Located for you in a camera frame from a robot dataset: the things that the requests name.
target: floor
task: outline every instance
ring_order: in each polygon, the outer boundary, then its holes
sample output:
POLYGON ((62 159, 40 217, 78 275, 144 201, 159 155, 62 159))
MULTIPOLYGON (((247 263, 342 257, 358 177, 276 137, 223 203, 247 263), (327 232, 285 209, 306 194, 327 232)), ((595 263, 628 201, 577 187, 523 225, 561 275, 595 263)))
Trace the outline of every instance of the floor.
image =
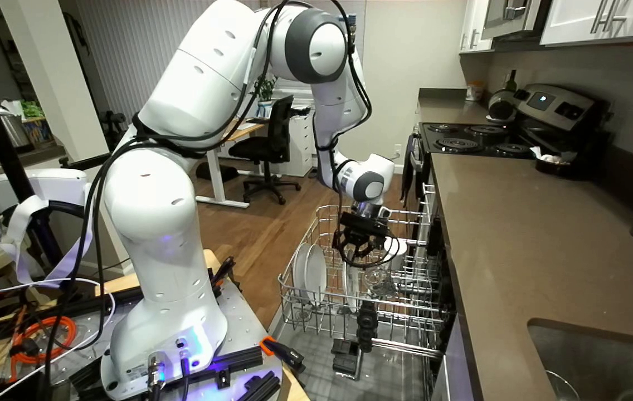
MULTIPOLYGON (((227 197, 240 197, 240 179, 242 176, 225 183, 227 197)), ((202 247, 213 250, 220 261, 234 256, 234 281, 264 326, 281 301, 276 275, 285 268, 315 209, 339 203, 336 194, 317 177, 297 179, 300 191, 281 188, 285 205, 268 191, 256 194, 247 209, 199 205, 202 247)), ((402 207, 399 191, 402 179, 394 177, 385 196, 387 207, 402 207)), ((197 177, 197 194, 210 194, 210 179, 197 177)))

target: dishwasher rack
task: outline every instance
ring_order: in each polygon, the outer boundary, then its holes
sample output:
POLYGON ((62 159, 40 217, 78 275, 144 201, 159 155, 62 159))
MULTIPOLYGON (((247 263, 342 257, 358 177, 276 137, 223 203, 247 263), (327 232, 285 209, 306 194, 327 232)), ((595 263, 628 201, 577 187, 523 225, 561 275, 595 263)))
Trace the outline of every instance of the dishwasher rack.
POLYGON ((293 250, 287 266, 278 274, 281 320, 290 332, 307 332, 318 339, 357 339, 357 316, 363 302, 371 302, 379 316, 375 348, 412 355, 435 359, 442 350, 444 325, 452 312, 442 307, 439 275, 444 264, 426 256, 419 232, 431 227, 431 211, 390 209, 387 230, 405 242, 405 253, 379 266, 349 271, 357 275, 357 291, 346 289, 346 263, 332 250, 339 230, 339 207, 317 207, 315 219, 293 250), (318 247, 326 256, 326 291, 298 284, 293 277, 307 268, 300 247, 318 247))

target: backsplash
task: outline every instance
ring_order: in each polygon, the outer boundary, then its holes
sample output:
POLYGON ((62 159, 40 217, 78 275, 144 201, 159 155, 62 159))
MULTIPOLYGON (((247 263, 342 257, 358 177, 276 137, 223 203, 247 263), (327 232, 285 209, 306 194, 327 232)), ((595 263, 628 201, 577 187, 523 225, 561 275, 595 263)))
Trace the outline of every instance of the backsplash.
POLYGON ((511 69, 516 82, 566 85, 611 101, 606 128, 614 146, 633 154, 633 47, 579 47, 461 56, 466 79, 478 79, 488 91, 501 89, 511 69))

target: office chair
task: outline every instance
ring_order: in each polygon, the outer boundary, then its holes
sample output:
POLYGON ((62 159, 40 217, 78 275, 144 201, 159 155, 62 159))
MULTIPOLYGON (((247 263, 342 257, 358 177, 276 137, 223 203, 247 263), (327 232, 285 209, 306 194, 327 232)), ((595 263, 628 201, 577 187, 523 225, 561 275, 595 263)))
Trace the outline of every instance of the office chair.
POLYGON ((310 108, 292 108, 293 96, 281 97, 271 104, 271 113, 268 119, 268 136, 251 136, 247 139, 236 142, 229 154, 239 157, 249 157, 256 165, 263 162, 260 177, 246 177, 242 179, 242 201, 247 203, 256 191, 271 191, 278 205, 285 205, 285 197, 278 194, 276 187, 293 187, 300 188, 293 179, 281 179, 269 174, 269 162, 285 162, 290 159, 290 118, 306 116, 310 108))

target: dishwasher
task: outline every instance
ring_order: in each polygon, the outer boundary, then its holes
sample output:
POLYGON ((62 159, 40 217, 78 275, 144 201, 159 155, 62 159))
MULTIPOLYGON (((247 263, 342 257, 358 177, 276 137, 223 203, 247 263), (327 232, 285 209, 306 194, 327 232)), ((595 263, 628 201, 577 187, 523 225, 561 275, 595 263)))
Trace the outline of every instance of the dishwasher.
POLYGON ((426 194, 419 211, 390 209, 390 237, 405 250, 369 268, 348 266, 332 247, 339 207, 317 207, 278 274, 281 310, 269 329, 303 353, 298 380, 310 399, 431 399, 452 323, 451 302, 439 294, 445 266, 426 251, 433 197, 426 194), (317 287, 303 284, 315 250, 324 256, 317 287), (371 339, 358 342, 366 326, 371 339))

